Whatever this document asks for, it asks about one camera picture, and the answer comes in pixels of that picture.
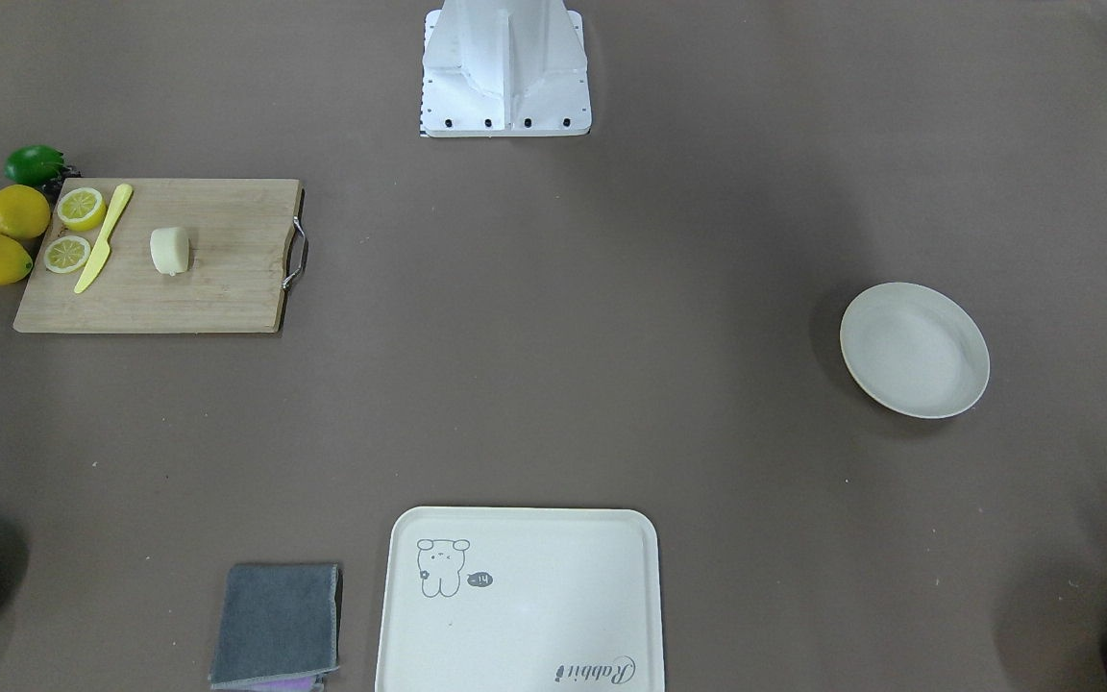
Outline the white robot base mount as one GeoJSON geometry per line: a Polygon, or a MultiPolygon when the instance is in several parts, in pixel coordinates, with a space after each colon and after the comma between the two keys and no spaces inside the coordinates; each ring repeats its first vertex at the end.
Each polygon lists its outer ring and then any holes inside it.
{"type": "Polygon", "coordinates": [[[425,17],[420,133],[583,136],[583,19],[562,1],[445,1],[425,17]]]}

